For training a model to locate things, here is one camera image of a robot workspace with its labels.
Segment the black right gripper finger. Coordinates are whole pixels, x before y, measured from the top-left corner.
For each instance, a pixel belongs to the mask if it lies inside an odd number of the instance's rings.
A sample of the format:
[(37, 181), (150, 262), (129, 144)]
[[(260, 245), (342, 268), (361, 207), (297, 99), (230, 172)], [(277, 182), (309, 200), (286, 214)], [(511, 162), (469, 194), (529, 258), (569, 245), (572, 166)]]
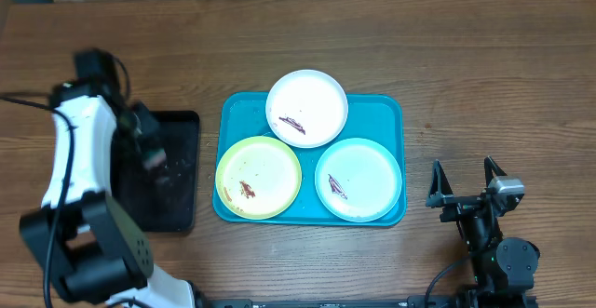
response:
[(507, 173), (493, 160), (490, 155), (484, 158), (483, 167), (487, 187), (495, 185), (496, 181), (500, 177), (507, 176)]
[(429, 206), (444, 206), (446, 199), (453, 196), (453, 190), (446, 178), (439, 160), (435, 160), (432, 169), (431, 185), (428, 192)]

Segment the green pink sponge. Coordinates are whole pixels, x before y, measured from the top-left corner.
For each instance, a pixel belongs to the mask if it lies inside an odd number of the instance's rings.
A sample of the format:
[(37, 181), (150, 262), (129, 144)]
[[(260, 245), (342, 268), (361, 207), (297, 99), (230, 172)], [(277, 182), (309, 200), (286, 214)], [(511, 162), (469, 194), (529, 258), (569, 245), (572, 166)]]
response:
[(147, 171), (164, 166), (166, 162), (167, 155), (163, 148), (150, 149), (142, 153), (142, 166)]

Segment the yellow green plate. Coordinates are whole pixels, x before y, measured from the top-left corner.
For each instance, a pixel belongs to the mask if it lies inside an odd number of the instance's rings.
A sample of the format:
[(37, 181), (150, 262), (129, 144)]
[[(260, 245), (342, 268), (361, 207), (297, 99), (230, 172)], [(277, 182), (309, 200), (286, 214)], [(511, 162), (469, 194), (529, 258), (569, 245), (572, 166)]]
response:
[(215, 191), (233, 214), (261, 221), (288, 209), (302, 180), (300, 162), (288, 145), (254, 136), (225, 151), (215, 172)]

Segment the white plate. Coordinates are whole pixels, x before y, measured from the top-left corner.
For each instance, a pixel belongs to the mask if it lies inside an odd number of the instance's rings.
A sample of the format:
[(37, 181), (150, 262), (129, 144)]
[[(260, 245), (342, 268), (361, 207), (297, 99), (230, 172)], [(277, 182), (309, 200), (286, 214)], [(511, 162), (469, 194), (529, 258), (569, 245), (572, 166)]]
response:
[(294, 71), (269, 90), (265, 117), (280, 140), (293, 147), (316, 148), (335, 139), (344, 128), (347, 96), (338, 81), (322, 71)]

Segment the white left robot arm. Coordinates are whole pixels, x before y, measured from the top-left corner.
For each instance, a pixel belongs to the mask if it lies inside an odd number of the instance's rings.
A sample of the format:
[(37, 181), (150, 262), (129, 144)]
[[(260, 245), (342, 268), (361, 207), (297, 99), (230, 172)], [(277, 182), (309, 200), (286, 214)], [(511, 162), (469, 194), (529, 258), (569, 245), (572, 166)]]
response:
[(102, 97), (63, 101), (54, 111), (50, 185), (20, 235), (43, 269), (43, 289), (67, 302), (193, 307), (192, 285), (153, 261), (146, 236), (111, 191), (113, 110)]

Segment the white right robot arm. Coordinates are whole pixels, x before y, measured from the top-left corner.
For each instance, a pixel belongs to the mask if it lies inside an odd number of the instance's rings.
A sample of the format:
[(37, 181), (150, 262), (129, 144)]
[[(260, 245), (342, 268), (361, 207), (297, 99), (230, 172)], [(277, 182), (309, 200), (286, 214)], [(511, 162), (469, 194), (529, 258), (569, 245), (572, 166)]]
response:
[[(442, 222), (454, 222), (467, 255), (440, 271), (428, 285), (425, 307), (536, 307), (526, 292), (534, 287), (539, 248), (518, 237), (505, 238), (498, 219), (514, 210), (525, 195), (522, 181), (509, 176), (492, 157), (484, 158), (486, 185), (477, 195), (457, 196), (440, 162), (433, 164), (426, 206), (440, 208)], [(432, 290), (452, 270), (471, 264), (474, 283), (451, 297)]]

